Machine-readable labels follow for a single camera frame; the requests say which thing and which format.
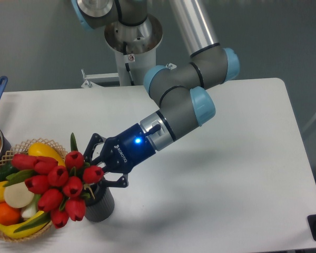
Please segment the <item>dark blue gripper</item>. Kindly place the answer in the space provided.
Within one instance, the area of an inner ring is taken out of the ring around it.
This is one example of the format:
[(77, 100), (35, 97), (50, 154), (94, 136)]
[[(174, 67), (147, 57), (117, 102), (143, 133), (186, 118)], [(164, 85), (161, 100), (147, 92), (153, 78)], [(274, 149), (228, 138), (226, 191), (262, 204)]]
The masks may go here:
[[(96, 148), (103, 145), (100, 154), (94, 159)], [(144, 130), (137, 123), (122, 133), (105, 139), (98, 133), (93, 133), (83, 154), (85, 162), (92, 165), (105, 164), (106, 172), (99, 182), (104, 188), (127, 188), (129, 186), (128, 173), (136, 165), (155, 154), (155, 149), (146, 137)], [(122, 173), (115, 181), (107, 180), (106, 175)]]

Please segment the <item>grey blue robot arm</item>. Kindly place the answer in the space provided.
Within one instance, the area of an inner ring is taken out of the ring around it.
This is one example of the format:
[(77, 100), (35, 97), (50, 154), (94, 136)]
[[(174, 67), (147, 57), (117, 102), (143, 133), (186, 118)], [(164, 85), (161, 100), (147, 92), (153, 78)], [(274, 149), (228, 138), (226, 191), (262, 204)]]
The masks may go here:
[[(147, 1), (72, 1), (78, 20), (89, 30), (104, 28), (114, 51), (121, 86), (141, 85), (159, 109), (115, 137), (92, 136), (84, 181), (125, 188), (131, 170), (202, 126), (215, 115), (207, 90), (234, 79), (240, 71), (235, 52), (223, 48), (201, 1), (170, 1), (190, 62), (183, 67), (156, 64), (162, 41), (160, 22), (147, 11)], [(104, 164), (103, 169), (93, 167)]]

